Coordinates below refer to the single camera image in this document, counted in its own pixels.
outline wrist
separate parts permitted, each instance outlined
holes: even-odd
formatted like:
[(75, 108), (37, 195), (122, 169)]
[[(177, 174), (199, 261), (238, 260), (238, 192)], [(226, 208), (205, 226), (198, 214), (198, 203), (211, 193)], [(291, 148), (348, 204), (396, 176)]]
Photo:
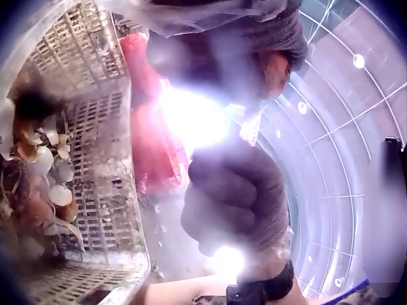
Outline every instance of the wrist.
[(251, 255), (247, 262), (242, 273), (237, 277), (238, 283), (275, 278), (289, 262), (289, 255), (281, 255), (280, 251), (271, 248), (262, 253)]

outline brown eggshell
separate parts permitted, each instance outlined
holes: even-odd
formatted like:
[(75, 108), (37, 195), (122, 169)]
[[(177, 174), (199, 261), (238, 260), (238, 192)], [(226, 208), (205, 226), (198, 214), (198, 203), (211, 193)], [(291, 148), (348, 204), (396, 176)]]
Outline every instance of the brown eggshell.
[(33, 163), (37, 157), (37, 148), (27, 141), (20, 140), (16, 145), (17, 155), (26, 162)]
[(78, 205), (75, 199), (72, 199), (71, 203), (64, 207), (56, 205), (55, 210), (56, 216), (66, 222), (73, 222), (78, 215)]
[(39, 195), (39, 191), (31, 190), (24, 208), (19, 212), (22, 225), (38, 228), (48, 227), (53, 223), (54, 212), (51, 206)]

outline gloved hand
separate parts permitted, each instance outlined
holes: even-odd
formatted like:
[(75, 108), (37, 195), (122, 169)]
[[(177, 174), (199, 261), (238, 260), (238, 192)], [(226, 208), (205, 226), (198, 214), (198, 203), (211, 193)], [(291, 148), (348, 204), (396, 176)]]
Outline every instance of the gloved hand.
[(284, 179), (264, 151), (240, 138), (196, 149), (189, 177), (181, 223), (203, 254), (224, 245), (250, 255), (281, 249), (288, 227)]

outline black wristband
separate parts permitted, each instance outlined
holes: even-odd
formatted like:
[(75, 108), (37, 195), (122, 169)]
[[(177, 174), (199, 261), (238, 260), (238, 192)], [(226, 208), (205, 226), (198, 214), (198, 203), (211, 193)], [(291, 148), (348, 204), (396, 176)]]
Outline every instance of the black wristband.
[(226, 289), (227, 305), (265, 305), (268, 301), (284, 298), (293, 288), (294, 267), (288, 261), (282, 272), (265, 281), (229, 285)]
[(293, 288), (294, 266), (291, 260), (285, 265), (283, 271), (275, 278), (261, 281), (266, 291), (268, 301), (284, 298)]

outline white plastic crate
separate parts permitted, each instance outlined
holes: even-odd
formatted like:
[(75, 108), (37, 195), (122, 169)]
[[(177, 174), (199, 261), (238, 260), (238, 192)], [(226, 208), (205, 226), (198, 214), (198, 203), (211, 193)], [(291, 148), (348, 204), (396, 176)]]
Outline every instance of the white plastic crate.
[(150, 271), (134, 183), (131, 86), (109, 12), (92, 1), (53, 0), (32, 16), (1, 70), (0, 97), (13, 82), (41, 75), (72, 101), (72, 191), (79, 207), (76, 237), (63, 236), (66, 266), (24, 282), (39, 304), (80, 304), (96, 288), (100, 304), (127, 304)]

